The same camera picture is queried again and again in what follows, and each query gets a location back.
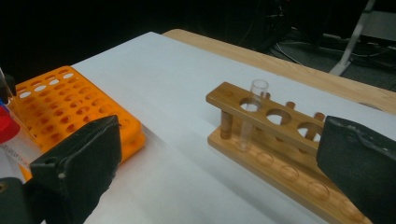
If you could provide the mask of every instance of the clear glass test tube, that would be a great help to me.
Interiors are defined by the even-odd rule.
[[[21,115],[21,110],[20,110],[20,106],[18,105],[15,96],[12,94],[12,90],[9,88],[7,81],[6,81],[6,76],[3,73],[3,70],[0,67],[0,82],[2,83],[2,85],[5,87],[6,89],[6,93],[7,93],[7,102],[3,102],[4,105],[6,105],[7,109],[12,111],[12,115],[18,117],[19,120],[21,120],[22,122],[25,122],[25,119],[22,118]]]
[[[258,111],[262,107],[262,100],[265,99],[268,82],[263,79],[255,79],[250,87],[250,99],[248,103],[243,104],[242,107],[250,112]],[[248,151],[250,149],[250,140],[253,131],[253,124],[243,121],[241,124],[241,133],[236,142],[236,147],[241,151]]]

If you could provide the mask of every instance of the black floor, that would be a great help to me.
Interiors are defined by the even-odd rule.
[[[275,5],[281,1],[2,0],[0,66],[19,83],[146,32],[178,28],[329,72],[346,41],[321,38],[312,44],[284,24],[285,9]],[[355,53],[343,77],[396,91],[394,48],[360,44]]]

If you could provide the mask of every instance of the cable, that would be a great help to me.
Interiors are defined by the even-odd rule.
[[[297,62],[296,60],[294,60],[293,58],[291,58],[288,54],[286,54],[284,51],[282,51],[282,50],[279,50],[279,49],[276,49],[274,46],[272,46],[271,48],[269,48],[269,50],[270,50],[270,53],[272,54],[272,55],[274,55],[275,57],[277,57],[277,58],[279,58],[279,59],[283,59],[283,60],[285,60],[285,58],[283,57],[279,57],[279,56],[277,56],[276,54],[274,54],[272,51],[271,51],[271,49],[273,49],[273,50],[275,50],[276,52],[278,52],[279,54],[281,54],[281,55],[283,55],[284,57],[286,57],[288,60],[290,60],[291,62],[293,62],[293,63],[297,63],[297,64],[301,64],[301,63],[299,63],[299,62]]]
[[[303,42],[303,41],[294,41],[294,42],[278,42],[279,44],[284,44],[284,45],[311,45],[311,44],[309,44],[309,43],[307,43],[307,42]],[[329,49],[329,48],[325,48],[325,47],[318,47],[319,49],[326,49],[326,50],[329,50],[329,51],[337,51],[337,52],[344,52],[343,50],[341,50],[341,49]],[[390,49],[390,48],[381,48],[381,49],[384,49],[383,51],[380,51],[380,52],[377,52],[377,53],[373,53],[373,54],[357,54],[357,53],[352,53],[352,55],[354,55],[354,56],[358,56],[358,57],[367,57],[367,58],[369,58],[369,57],[374,57],[374,56],[378,56],[378,55],[381,55],[381,54],[384,54],[384,53],[386,53],[386,52],[389,52],[389,51],[392,51],[392,49]]]
[[[268,15],[266,18],[275,18],[275,17],[283,17],[283,15]]]
[[[390,71],[396,70],[396,66],[389,66],[389,65],[377,62],[370,58],[359,58],[359,59],[366,61],[368,64],[371,64],[372,66],[368,65],[367,63],[358,63],[356,61],[356,59],[354,59],[354,58],[350,58],[349,61],[357,66],[360,66],[360,67],[381,68],[381,69],[390,70]]]
[[[292,60],[294,63],[303,65],[302,63],[298,62],[297,60],[295,60],[294,58],[292,58],[291,56],[289,56],[287,53],[285,53],[285,51],[282,50],[282,48],[277,44],[277,42],[276,42],[276,46],[277,46],[277,48],[278,48],[279,50],[277,50],[277,49],[275,49],[275,48],[274,48],[274,50],[276,50],[276,51],[280,52],[281,54],[285,55],[287,58],[289,58],[290,60]]]
[[[242,36],[242,38],[239,40],[239,42],[238,42],[238,46],[241,46],[241,43],[245,40],[245,38],[248,36],[248,34],[250,33],[250,31],[251,31],[251,28],[253,27],[253,24],[254,24],[254,21],[256,20],[256,17],[257,17],[257,14],[258,14],[258,12],[259,12],[259,8],[260,8],[260,4],[262,3],[262,0],[259,0],[259,3],[257,4],[257,6],[256,6],[256,9],[254,10],[254,17],[253,17],[253,20],[251,21],[251,23],[250,23],[250,25],[249,25],[249,27],[248,27],[248,29],[247,29],[247,32],[244,34],[244,36]]]

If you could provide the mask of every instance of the wooden rack base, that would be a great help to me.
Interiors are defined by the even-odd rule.
[[[269,97],[251,102],[250,94],[224,82],[206,96],[221,109],[221,125],[208,136],[209,145],[330,223],[371,223],[317,167],[315,135],[321,134],[324,116],[311,118],[293,110],[294,103],[280,105]],[[246,111],[241,107],[246,102],[259,110]],[[271,116],[280,122],[273,123]],[[254,126],[248,151],[235,145],[242,122]]]

